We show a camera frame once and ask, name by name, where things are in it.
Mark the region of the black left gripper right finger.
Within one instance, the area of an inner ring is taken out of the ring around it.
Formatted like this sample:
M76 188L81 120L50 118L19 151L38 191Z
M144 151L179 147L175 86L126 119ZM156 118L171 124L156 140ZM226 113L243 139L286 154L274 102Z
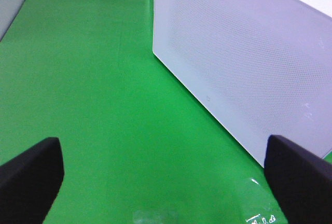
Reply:
M264 176L289 223L331 223L331 163L270 135Z

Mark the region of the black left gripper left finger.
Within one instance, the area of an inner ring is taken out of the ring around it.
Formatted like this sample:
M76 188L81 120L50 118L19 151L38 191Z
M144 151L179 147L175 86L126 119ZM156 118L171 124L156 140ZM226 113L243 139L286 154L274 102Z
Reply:
M1 223L43 223L63 179L57 137L48 137L1 165Z

